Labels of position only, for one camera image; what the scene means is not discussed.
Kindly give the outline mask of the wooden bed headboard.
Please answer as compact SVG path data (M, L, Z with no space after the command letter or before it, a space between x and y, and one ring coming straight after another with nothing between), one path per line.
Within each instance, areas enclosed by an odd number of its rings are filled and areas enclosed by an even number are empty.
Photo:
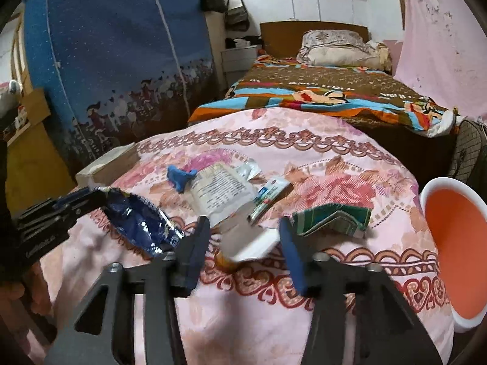
M366 26L340 22L280 21L262 22L260 25L263 49L275 58L295 58L301 48L303 35L309 30L351 30L370 39Z

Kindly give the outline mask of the grey hanging handbag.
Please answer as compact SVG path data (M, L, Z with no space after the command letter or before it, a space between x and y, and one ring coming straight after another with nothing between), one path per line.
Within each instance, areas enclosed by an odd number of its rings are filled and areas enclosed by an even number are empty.
M225 12L225 29L245 32L250 28L248 10L244 0L227 0Z

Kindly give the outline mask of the green striped wrapper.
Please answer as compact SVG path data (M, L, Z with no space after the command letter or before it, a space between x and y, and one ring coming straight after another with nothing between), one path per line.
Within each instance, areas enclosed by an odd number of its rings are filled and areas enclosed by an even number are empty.
M294 213L291 222L298 236L331 231L362 237L371 218L371 209L342 203L326 203Z

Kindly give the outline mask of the floral pillow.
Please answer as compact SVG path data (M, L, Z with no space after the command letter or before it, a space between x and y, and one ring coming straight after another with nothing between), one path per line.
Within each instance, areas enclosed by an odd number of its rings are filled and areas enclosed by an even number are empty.
M389 48L352 30L310 30L301 42L296 60L314 66L365 67L392 72Z

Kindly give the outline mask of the beige foam block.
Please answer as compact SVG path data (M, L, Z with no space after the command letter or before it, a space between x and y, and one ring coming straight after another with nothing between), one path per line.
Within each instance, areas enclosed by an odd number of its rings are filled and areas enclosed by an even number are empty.
M76 174L75 179L79 188L110 186L138 161L139 153L135 143L119 146L87 165Z

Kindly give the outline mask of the black handbag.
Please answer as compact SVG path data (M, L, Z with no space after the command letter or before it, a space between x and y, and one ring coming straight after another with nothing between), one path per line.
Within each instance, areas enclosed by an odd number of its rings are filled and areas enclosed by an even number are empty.
M203 12L226 12L225 0L200 0L200 8Z

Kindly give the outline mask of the checkered suitcase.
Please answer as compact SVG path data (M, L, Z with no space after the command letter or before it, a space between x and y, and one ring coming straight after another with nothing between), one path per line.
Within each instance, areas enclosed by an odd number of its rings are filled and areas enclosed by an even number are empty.
M477 120L463 119L458 129L448 176L460 180L472 189L485 181L486 125Z

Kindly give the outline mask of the red trash bin white rim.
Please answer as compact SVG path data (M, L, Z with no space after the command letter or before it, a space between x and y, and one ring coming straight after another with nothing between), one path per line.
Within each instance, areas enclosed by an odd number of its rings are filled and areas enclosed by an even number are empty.
M459 180L438 177L424 186L420 205L437 247L454 329L472 330L486 316L486 202Z

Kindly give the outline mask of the pink hanging sheet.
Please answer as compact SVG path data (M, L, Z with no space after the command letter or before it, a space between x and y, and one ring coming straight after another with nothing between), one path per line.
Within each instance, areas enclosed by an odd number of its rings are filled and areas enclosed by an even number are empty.
M486 118L486 35L464 0L405 0L395 78L440 106Z

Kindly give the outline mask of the white bedside drawer cabinet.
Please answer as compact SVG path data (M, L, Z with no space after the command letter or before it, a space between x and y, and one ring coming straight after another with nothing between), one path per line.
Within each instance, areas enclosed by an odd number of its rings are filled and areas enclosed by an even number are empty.
M239 81L253 66L258 58L259 45L245 46L223 50L221 55L223 72L227 86L231 87Z

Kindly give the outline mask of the blue snack wrapper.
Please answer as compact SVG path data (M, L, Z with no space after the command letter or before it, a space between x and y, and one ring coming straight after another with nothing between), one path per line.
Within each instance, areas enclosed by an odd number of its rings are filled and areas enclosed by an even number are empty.
M185 233L151 201L118 188L98 187L101 209L111 225L131 245L151 257L174 251Z

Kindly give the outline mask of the pink floral quilt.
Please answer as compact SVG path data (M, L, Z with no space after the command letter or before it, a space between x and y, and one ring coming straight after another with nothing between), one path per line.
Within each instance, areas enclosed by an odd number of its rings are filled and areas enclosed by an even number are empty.
M196 219L168 182L169 166L202 170L254 163L260 188L280 176L288 193L254 227L233 217L216 229L195 293L177 301L192 364L296 364L312 303L291 285L277 245L278 219L329 202L370 208L363 239L319 236L318 247L349 265L385 267L414 308L442 360L453 344L451 306L437 248L419 206L419 187L398 158L404 146L374 140L343 120L293 109L245 110L139 143L139 161L115 180L190 228Z

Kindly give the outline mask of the blue fabric wardrobe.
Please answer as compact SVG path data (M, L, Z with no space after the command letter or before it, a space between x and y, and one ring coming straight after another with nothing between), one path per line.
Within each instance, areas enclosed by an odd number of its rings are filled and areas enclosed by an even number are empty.
M219 95L200 0L25 0L24 42L71 175Z

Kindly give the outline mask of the blue plastic scrap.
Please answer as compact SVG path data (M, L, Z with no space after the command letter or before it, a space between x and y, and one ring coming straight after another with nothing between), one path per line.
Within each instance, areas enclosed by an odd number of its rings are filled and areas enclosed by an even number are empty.
M196 175L197 170L195 169L187 172L177 168L174 165L169 165L167 169L167 179L179 194L184 192L186 185L192 181Z

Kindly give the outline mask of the colourful striped bed blanket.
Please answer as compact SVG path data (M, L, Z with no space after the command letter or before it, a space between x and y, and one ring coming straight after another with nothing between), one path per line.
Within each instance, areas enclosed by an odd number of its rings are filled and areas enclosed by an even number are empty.
M223 99L197 107L189 120L271 107L330 115L365 127L400 126L424 137L447 135L461 120L456 110L439 106L382 71L312 66L271 55L258 57Z

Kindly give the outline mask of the white printed plastic packet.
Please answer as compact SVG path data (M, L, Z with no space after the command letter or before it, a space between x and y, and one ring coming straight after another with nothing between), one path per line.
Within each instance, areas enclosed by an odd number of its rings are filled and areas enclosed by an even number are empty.
M216 162L196 174L186 185L185 200L197 216L207 217L211 228L218 226L243 206L252 205L256 190L233 167Z

